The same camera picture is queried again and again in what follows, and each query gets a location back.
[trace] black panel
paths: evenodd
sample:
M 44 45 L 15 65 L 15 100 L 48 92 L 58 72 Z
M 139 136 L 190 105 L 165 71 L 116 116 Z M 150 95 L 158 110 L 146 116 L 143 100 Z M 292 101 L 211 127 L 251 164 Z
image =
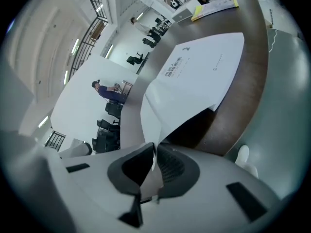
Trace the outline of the black panel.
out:
M 240 182 L 229 184 L 226 187 L 251 222 L 267 212 L 258 199 Z
M 85 169 L 88 167 L 89 167 L 88 164 L 82 163 L 82 164 L 75 165 L 75 166 L 69 166 L 66 169 L 67 169 L 68 173 L 72 173 L 72 172 L 76 172 L 76 171 L 79 171 L 79 170 L 82 170 L 82 169 Z
M 114 161 L 108 167 L 108 178 L 115 188 L 125 194 L 140 195 L 140 186 L 153 163 L 154 145 L 144 147 Z
M 142 225 L 142 215 L 141 215 L 141 208 L 140 208 L 140 195 L 135 196 L 131 211 L 128 213 L 123 214 L 119 219 L 132 225 L 133 227 L 140 227 Z

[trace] white shirt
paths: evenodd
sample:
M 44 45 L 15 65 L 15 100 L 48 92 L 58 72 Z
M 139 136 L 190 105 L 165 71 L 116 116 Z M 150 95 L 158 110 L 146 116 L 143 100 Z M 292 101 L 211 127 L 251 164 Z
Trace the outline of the white shirt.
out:
M 148 28 L 148 27 L 146 27 L 146 26 L 140 24 L 139 22 L 135 22 L 135 23 L 134 23 L 134 26 L 135 26 L 139 31 L 141 31 L 143 34 L 145 34 L 145 35 L 148 35 L 148 34 L 149 34 L 149 31 L 150 31 L 150 29 L 151 29 L 151 28 Z

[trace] white paper sheet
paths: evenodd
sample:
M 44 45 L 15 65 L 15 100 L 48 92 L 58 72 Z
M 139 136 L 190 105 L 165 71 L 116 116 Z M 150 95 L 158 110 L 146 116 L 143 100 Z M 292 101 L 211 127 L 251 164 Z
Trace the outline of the white paper sheet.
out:
M 216 110 L 238 68 L 242 33 L 213 35 L 175 46 L 148 86 L 141 108 L 146 142 L 158 144 L 207 108 Z

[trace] dark pants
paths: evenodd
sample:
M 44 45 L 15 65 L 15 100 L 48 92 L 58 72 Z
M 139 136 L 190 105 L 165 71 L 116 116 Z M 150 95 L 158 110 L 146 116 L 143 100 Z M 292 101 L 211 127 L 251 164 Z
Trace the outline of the dark pants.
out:
M 152 28 L 153 31 L 155 32 L 158 32 L 160 34 L 160 36 L 163 36 L 164 35 L 164 32 L 159 30 L 159 29 L 156 29 L 155 27 Z
M 125 104 L 127 99 L 127 95 L 121 93 L 115 93 L 113 96 L 113 100 L 117 101 L 118 103 Z
M 149 30 L 149 35 L 153 40 L 155 40 L 156 43 L 158 43 L 161 40 L 161 37 L 152 29 Z

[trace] document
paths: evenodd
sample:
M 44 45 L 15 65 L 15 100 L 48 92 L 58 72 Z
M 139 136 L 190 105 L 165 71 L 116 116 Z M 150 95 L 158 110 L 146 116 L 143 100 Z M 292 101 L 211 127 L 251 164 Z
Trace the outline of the document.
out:
M 175 46 L 144 94 L 145 141 L 157 147 L 196 114 L 215 111 L 232 83 L 243 45 L 242 33 L 226 33 Z
M 195 8 L 195 12 L 193 17 L 191 18 L 191 21 L 195 21 L 197 19 L 200 19 L 202 17 L 205 17 L 218 11 L 238 6 L 239 4 L 237 0 L 215 0 L 204 5 L 198 5 Z

